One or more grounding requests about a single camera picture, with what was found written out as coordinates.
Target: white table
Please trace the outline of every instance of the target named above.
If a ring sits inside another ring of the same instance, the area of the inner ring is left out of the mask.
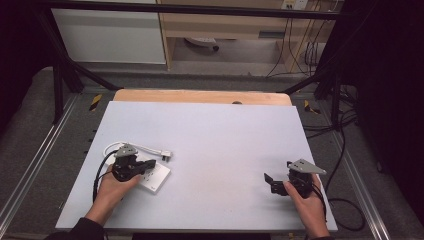
[[[108,229],[154,232],[281,232],[304,229],[289,197],[271,194],[264,172],[287,179],[286,161],[314,163],[295,107],[110,102],[56,227],[89,210],[103,149],[128,141],[174,152],[156,195],[133,189]],[[327,203],[327,225],[337,226]]]

